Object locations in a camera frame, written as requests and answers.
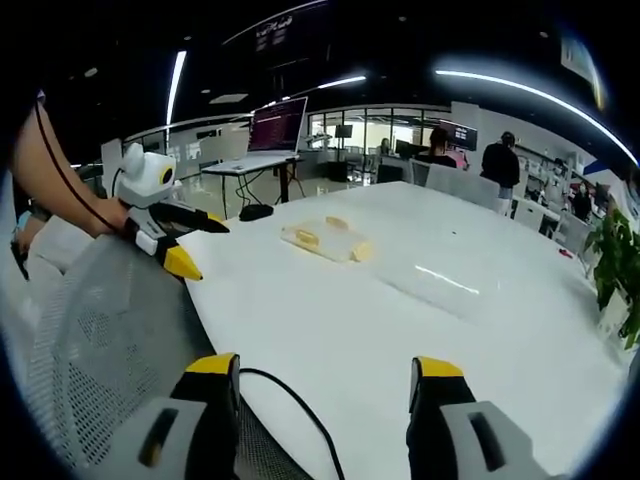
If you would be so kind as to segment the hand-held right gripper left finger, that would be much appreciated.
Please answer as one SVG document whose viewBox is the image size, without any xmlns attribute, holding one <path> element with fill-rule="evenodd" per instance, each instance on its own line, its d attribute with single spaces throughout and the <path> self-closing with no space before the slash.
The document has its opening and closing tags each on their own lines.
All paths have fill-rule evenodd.
<svg viewBox="0 0 640 480">
<path fill-rule="evenodd" d="M 119 429 L 99 479 L 233 479 L 239 444 L 240 356 L 189 365 L 171 394 L 151 400 Z"/>
</svg>

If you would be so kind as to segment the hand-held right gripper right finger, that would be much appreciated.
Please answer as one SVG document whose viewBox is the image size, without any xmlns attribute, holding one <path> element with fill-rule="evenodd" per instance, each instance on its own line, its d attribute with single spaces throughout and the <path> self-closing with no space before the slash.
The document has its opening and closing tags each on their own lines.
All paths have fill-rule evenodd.
<svg viewBox="0 0 640 480">
<path fill-rule="evenodd" d="M 406 433 L 413 479 L 550 479 L 531 438 L 490 401 L 475 399 L 462 370 L 412 359 Z"/>
</svg>

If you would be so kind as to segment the person's left hand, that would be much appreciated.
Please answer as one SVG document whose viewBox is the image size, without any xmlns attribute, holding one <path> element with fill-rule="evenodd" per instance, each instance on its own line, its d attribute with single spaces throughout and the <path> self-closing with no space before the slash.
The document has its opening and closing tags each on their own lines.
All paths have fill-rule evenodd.
<svg viewBox="0 0 640 480">
<path fill-rule="evenodd" d="M 98 214 L 91 220 L 90 234 L 94 238 L 103 234 L 119 235 L 124 231 L 128 210 L 117 197 L 97 198 L 93 209 Z"/>
</svg>

